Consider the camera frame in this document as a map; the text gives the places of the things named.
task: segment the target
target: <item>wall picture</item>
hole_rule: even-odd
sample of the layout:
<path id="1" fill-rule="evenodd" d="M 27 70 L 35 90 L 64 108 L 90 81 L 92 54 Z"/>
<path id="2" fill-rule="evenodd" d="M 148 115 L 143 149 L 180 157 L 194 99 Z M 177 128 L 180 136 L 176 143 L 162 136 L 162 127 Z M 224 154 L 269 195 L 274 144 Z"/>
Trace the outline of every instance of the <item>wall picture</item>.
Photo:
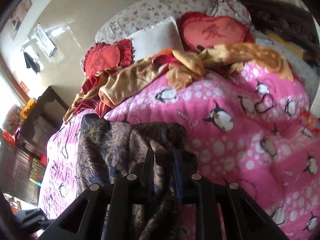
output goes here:
<path id="1" fill-rule="evenodd" d="M 31 7 L 31 0 L 22 0 L 9 18 L 9 32 L 14 40 L 23 19 Z"/>

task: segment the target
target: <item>white pillow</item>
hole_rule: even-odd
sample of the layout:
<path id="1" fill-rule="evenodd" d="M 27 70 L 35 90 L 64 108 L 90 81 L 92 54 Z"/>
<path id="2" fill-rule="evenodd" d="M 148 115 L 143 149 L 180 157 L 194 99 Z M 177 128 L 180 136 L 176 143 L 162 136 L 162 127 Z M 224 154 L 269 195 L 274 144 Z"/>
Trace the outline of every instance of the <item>white pillow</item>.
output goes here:
<path id="1" fill-rule="evenodd" d="M 184 51 L 176 21 L 172 16 L 131 34 L 127 39 L 132 41 L 134 60 L 156 54 L 165 48 Z"/>

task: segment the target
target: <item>beige wall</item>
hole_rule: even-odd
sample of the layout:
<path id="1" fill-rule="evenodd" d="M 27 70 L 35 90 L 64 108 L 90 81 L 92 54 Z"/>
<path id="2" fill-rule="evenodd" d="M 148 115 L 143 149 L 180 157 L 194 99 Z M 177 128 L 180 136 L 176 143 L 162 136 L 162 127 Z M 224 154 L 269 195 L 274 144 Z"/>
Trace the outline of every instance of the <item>beige wall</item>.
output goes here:
<path id="1" fill-rule="evenodd" d="M 53 57 L 54 62 L 45 58 L 33 39 L 27 45 L 31 45 L 39 53 L 40 61 L 45 65 L 44 70 L 25 80 L 24 71 L 32 70 L 22 70 L 22 67 L 25 68 L 22 66 L 15 70 L 14 76 L 19 82 L 23 80 L 30 90 L 32 87 L 33 93 L 37 94 L 51 85 L 67 104 L 71 104 L 84 79 L 79 65 L 80 57 L 94 43 L 96 32 L 113 15 L 137 1 L 139 0 L 51 0 L 33 28 L 38 23 L 44 29 L 55 25 L 67 28 L 57 37 L 53 37 L 51 31 L 47 33 L 59 49 Z"/>

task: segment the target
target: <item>orange basket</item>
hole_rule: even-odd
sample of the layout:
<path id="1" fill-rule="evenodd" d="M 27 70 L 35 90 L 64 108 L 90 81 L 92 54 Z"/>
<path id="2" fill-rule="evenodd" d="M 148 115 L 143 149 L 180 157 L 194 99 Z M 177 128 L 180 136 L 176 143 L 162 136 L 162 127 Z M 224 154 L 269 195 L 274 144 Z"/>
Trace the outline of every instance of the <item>orange basket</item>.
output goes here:
<path id="1" fill-rule="evenodd" d="M 24 108 L 21 110 L 20 116 L 26 119 L 30 114 L 31 109 L 36 105 L 36 103 L 37 101 L 35 98 L 30 98 L 29 101 L 24 106 Z"/>

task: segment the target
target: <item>bed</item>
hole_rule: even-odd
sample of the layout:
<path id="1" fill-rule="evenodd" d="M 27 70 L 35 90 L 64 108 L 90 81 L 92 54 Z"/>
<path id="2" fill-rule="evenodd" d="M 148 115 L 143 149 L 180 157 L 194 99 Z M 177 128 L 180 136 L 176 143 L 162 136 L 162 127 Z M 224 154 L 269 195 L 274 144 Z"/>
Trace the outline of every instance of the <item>bed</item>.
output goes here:
<path id="1" fill-rule="evenodd" d="M 211 16 L 227 14 L 250 27 L 245 8 L 236 3 L 236 14 L 217 0 L 143 0 L 110 19 L 97 33 L 97 42 L 112 43 L 153 25 L 170 15 L 187 11 Z M 130 27 L 125 22 L 135 20 Z M 288 49 L 254 31 L 256 42 L 270 46 L 286 57 L 300 79 L 312 86 L 280 80 L 253 62 L 224 78 L 213 71 L 189 87 L 174 90 L 161 76 L 140 93 L 128 98 L 104 116 L 113 122 L 176 122 L 186 129 L 185 149 L 198 158 L 198 172 L 211 181 L 235 181 L 270 215 L 290 239 L 307 239 L 313 233 L 319 212 L 320 177 L 317 172 L 320 140 L 298 122 L 302 109 L 308 110 L 319 79 Z M 261 93 L 270 108 L 254 112 Z M 79 130 L 88 109 L 63 124 L 47 145 L 48 167 L 40 191 L 39 207 L 49 219 L 60 215 L 76 198 L 76 162 Z M 188 217 L 185 207 L 181 217 Z M 181 219 L 179 228 L 194 238 L 194 221 Z"/>

